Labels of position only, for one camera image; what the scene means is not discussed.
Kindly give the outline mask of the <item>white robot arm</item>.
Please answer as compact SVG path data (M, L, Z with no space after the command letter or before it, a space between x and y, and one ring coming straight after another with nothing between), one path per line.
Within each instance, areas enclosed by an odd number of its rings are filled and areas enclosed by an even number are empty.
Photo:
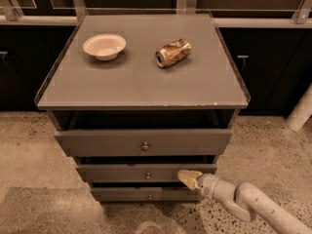
M252 222L259 215L278 234L312 234L311 228L250 183L235 185L216 175L190 170L179 170L177 178L190 190L219 202L230 214L245 222Z

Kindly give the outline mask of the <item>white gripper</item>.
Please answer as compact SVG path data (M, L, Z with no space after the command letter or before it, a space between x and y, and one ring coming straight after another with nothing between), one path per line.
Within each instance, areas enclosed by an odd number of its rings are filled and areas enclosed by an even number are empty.
M219 177L213 174L202 174L198 171L179 170L177 178L190 190L197 189L199 193L210 200L214 198Z

